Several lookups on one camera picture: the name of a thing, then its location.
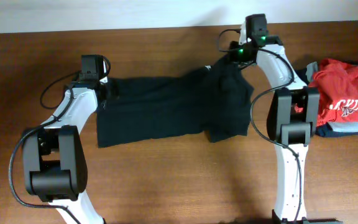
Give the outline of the black Nike t-shirt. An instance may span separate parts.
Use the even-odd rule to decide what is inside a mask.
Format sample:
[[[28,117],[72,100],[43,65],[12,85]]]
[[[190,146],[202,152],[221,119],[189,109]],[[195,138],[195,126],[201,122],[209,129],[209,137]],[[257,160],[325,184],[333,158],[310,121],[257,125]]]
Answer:
[[[98,147],[205,132],[210,142],[245,136],[254,88],[220,58],[181,77],[109,78],[97,110]]]

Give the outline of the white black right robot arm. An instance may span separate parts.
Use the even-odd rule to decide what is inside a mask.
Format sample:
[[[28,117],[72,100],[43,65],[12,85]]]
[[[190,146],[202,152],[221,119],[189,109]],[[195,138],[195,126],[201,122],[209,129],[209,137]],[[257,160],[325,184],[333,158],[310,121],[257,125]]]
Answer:
[[[308,146],[316,129],[319,92],[296,74],[282,41],[269,34],[265,14],[245,18],[239,29],[239,46],[232,49],[235,62],[256,64],[273,93],[264,139],[277,156],[277,198],[274,223],[306,223],[303,198],[304,168]]]

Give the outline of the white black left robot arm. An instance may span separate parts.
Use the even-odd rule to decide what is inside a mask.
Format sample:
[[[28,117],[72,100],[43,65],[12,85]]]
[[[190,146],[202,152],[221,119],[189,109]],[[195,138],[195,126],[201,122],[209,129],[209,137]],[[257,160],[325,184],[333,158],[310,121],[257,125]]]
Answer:
[[[81,69],[63,89],[53,114],[24,131],[24,185],[41,201],[37,208],[55,209],[66,223],[104,223],[86,192],[88,168],[80,133],[88,118],[110,96],[110,61],[103,55],[82,55]]]

